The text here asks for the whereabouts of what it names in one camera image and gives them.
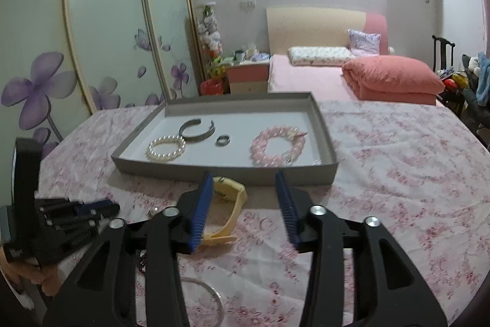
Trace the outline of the person's left hand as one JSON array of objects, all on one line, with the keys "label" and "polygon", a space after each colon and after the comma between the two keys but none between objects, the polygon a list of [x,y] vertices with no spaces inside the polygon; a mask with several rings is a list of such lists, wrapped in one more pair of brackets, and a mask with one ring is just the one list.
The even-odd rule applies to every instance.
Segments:
[{"label": "person's left hand", "polygon": [[33,266],[31,264],[14,261],[9,263],[1,248],[1,269],[13,286],[20,288],[23,280],[29,280],[34,285],[42,287],[42,292],[48,297],[54,297],[61,288],[57,266]]}]

